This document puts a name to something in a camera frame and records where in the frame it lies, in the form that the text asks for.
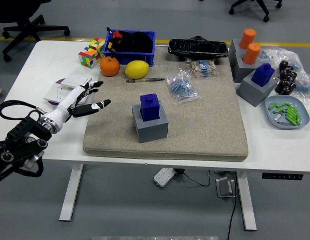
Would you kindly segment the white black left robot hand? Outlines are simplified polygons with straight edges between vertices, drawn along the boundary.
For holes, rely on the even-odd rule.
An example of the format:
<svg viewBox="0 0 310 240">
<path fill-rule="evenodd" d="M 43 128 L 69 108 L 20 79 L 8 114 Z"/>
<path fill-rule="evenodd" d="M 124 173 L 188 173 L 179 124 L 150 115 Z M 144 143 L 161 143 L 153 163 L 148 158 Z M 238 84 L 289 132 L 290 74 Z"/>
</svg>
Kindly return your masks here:
<svg viewBox="0 0 310 240">
<path fill-rule="evenodd" d="M 104 109 L 111 103 L 111 100 L 106 99 L 101 102 L 89 103 L 79 105 L 79 101 L 90 95 L 96 93 L 98 88 L 103 84 L 102 81 L 90 80 L 85 85 L 75 87 L 53 110 L 52 112 L 44 114 L 40 118 L 40 124 L 47 128 L 52 134 L 58 133 L 63 124 L 70 119 L 70 117 L 79 118 L 95 114 Z"/>
</svg>

